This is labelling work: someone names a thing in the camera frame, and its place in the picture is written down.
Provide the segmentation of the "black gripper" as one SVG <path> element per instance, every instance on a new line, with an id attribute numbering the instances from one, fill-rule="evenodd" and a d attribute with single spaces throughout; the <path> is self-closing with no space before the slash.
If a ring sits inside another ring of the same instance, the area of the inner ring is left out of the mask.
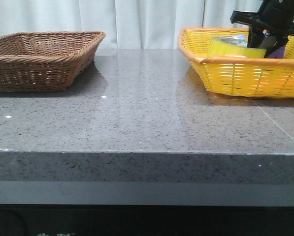
<path id="1" fill-rule="evenodd" d="M 233 11 L 231 23 L 249 27 L 248 48 L 259 48 L 264 40 L 265 58 L 283 59 L 288 37 L 294 36 L 294 0 L 264 0 L 257 12 Z M 266 36 L 263 31 L 280 36 Z"/>

